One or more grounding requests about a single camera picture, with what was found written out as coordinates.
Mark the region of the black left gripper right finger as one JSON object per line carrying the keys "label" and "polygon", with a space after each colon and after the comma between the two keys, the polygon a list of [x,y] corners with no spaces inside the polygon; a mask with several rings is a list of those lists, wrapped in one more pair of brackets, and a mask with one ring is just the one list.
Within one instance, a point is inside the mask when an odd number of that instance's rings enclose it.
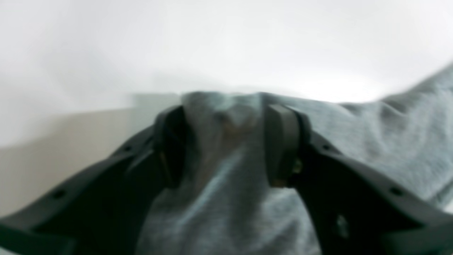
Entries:
{"label": "black left gripper right finger", "polygon": [[296,190],[324,255],[451,255],[452,215],[342,154],[307,115],[265,109],[270,186]]}

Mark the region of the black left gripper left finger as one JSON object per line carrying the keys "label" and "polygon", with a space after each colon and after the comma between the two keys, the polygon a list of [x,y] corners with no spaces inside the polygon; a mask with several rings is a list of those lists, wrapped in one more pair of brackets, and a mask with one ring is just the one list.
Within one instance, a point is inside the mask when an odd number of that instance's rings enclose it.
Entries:
{"label": "black left gripper left finger", "polygon": [[1,248],[18,255],[134,255],[149,209],[182,179],[187,123],[182,106],[105,160],[1,218]]}

